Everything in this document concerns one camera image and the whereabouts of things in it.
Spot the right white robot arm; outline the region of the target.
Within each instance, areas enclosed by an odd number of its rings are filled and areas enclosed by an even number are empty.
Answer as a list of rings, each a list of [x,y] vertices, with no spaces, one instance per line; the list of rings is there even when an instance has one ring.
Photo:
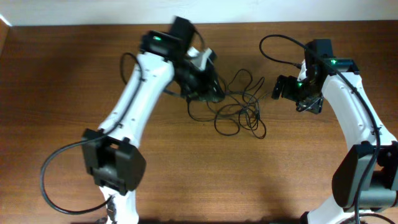
[[[298,112],[321,112],[328,101],[345,137],[348,153],[333,174],[332,195],[301,223],[360,223],[397,206],[397,138],[379,119],[363,88],[359,68],[337,58],[331,40],[303,46],[297,77],[279,76],[272,98],[295,102]]]

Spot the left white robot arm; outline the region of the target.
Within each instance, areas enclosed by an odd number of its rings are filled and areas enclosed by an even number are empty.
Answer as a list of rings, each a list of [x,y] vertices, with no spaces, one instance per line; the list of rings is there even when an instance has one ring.
[[[106,199],[107,216],[98,223],[138,223],[136,189],[146,169],[138,148],[152,110],[169,84],[176,82],[178,96],[187,101],[224,99],[213,64],[216,54],[191,45],[197,33],[189,20],[176,17],[167,32],[151,30],[144,35],[116,106],[97,130],[83,133],[86,171]]]

